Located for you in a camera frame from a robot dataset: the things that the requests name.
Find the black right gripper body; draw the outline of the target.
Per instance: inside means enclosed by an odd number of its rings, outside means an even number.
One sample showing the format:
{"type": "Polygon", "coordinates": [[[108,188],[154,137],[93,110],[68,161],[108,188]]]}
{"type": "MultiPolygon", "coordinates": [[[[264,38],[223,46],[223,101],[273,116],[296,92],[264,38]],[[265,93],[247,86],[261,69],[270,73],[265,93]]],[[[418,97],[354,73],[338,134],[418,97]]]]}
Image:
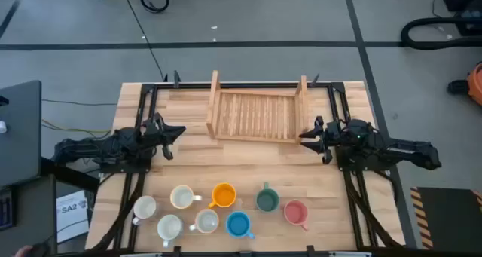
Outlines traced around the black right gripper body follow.
{"type": "Polygon", "coordinates": [[[319,140],[316,142],[317,153],[322,154],[322,163],[329,164],[333,155],[330,147],[334,147],[340,144],[340,119],[327,123],[327,127],[324,129],[324,121],[322,116],[317,116],[315,125],[319,129],[319,140]]]}

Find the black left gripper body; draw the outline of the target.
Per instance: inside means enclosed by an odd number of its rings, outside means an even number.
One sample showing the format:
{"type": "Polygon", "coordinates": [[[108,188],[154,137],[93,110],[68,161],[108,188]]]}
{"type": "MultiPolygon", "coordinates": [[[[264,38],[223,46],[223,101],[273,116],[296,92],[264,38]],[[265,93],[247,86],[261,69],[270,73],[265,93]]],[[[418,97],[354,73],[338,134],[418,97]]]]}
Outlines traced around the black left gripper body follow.
{"type": "Polygon", "coordinates": [[[143,123],[145,132],[141,135],[141,147],[143,150],[147,150],[148,148],[156,148],[161,145],[163,156],[167,160],[172,160],[171,145],[164,144],[164,136],[166,135],[164,132],[165,125],[159,112],[156,112],[152,119],[145,121],[143,123]]]}

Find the cream mug orange rim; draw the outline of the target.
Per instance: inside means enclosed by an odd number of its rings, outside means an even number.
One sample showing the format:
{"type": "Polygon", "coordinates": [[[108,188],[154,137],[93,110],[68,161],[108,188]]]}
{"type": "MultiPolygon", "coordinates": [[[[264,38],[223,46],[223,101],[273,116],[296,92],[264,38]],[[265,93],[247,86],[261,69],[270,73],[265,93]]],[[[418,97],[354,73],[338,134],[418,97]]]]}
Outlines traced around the cream mug orange rim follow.
{"type": "Polygon", "coordinates": [[[170,202],[176,209],[186,209],[194,201],[201,201],[203,198],[196,195],[187,185],[176,186],[170,194],[170,202]]]}

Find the pink mug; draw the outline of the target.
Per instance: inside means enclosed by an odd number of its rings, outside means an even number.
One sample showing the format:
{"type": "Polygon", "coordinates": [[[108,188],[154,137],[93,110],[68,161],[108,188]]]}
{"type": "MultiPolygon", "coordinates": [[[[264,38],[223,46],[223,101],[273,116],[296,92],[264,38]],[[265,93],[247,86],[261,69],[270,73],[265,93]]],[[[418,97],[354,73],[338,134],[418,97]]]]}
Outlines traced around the pink mug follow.
{"type": "Polygon", "coordinates": [[[285,219],[292,225],[300,226],[308,231],[308,208],[300,200],[290,200],[283,207],[285,219]]]}

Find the green mug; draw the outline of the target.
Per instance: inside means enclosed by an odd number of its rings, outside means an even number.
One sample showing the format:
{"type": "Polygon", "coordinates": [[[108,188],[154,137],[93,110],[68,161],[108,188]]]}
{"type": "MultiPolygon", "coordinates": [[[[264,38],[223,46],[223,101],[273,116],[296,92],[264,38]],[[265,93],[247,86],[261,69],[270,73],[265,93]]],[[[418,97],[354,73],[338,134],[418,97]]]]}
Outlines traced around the green mug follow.
{"type": "Polygon", "coordinates": [[[279,195],[268,182],[264,182],[262,189],[255,197],[257,208],[264,213],[271,213],[279,207],[279,195]]]}

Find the white ceramic mug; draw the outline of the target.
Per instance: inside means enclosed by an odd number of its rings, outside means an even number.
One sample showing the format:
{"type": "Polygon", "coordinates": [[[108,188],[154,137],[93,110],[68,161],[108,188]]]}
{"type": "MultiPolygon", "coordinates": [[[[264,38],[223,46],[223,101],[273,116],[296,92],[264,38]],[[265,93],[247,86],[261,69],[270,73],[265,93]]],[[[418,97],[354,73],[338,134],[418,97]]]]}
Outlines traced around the white ceramic mug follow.
{"type": "Polygon", "coordinates": [[[157,212],[157,201],[152,196],[141,196],[134,203],[132,223],[139,225],[141,222],[154,217],[157,212]]]}
{"type": "Polygon", "coordinates": [[[157,234],[162,240],[164,248],[170,247],[183,231],[183,221],[176,215],[163,216],[157,223],[157,234]]]}

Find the yellow-dotted mug orange rim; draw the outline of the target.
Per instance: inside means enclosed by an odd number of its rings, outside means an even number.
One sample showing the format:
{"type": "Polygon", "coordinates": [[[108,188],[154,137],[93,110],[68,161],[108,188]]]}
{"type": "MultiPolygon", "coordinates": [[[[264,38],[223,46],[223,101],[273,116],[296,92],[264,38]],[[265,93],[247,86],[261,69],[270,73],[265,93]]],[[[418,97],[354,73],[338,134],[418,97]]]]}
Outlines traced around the yellow-dotted mug orange rim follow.
{"type": "Polygon", "coordinates": [[[213,233],[219,225],[219,217],[216,211],[204,209],[198,212],[194,224],[189,226],[190,231],[199,231],[203,234],[213,233]]]}

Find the faceted blue mug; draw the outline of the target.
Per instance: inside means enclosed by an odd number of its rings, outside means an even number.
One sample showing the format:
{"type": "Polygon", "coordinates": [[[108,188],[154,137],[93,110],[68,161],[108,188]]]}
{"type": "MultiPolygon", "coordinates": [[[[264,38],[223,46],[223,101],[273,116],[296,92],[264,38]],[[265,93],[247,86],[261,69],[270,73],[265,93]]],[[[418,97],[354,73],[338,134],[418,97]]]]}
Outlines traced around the faceted blue mug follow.
{"type": "Polygon", "coordinates": [[[232,212],[226,219],[225,230],[234,238],[248,237],[254,239],[255,236],[251,232],[251,220],[249,216],[242,211],[232,212]]]}

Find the slatted wooden rack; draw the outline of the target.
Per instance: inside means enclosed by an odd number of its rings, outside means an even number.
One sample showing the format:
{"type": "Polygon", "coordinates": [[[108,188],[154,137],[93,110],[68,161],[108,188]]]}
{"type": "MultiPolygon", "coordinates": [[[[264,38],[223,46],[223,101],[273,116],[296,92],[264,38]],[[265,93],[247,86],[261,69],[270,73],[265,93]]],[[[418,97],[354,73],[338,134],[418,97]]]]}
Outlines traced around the slatted wooden rack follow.
{"type": "Polygon", "coordinates": [[[293,92],[233,89],[212,72],[206,127],[211,139],[298,144],[308,131],[307,77],[293,92]]]}

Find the white paper sheet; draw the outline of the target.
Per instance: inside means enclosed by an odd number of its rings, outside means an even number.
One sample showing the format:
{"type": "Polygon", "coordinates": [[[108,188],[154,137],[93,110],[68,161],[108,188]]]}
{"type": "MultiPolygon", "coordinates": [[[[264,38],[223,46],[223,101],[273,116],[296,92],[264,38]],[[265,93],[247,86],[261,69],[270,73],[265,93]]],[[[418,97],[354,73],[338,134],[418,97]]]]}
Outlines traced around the white paper sheet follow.
{"type": "Polygon", "coordinates": [[[63,243],[88,232],[87,210],[85,191],[76,191],[56,199],[57,243],[63,243]]]}

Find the black box with hazard stripes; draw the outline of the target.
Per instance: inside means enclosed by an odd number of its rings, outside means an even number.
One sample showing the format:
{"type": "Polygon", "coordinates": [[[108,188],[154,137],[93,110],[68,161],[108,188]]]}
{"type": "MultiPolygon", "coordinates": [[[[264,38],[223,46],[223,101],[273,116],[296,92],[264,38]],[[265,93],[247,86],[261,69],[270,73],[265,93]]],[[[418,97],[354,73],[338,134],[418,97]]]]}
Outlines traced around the black box with hazard stripes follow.
{"type": "Polygon", "coordinates": [[[482,193],[412,187],[410,196],[424,249],[482,255],[482,193]]]}

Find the orange vacuum cleaner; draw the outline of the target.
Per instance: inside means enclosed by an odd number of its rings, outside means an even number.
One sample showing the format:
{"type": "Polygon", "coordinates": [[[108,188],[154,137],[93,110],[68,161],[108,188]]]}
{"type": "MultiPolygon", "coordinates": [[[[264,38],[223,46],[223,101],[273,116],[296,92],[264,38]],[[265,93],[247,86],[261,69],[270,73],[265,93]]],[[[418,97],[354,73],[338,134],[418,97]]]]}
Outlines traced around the orange vacuum cleaner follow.
{"type": "Polygon", "coordinates": [[[482,62],[479,62],[468,73],[466,79],[451,81],[447,85],[447,92],[453,95],[469,96],[482,106],[482,62]]]}

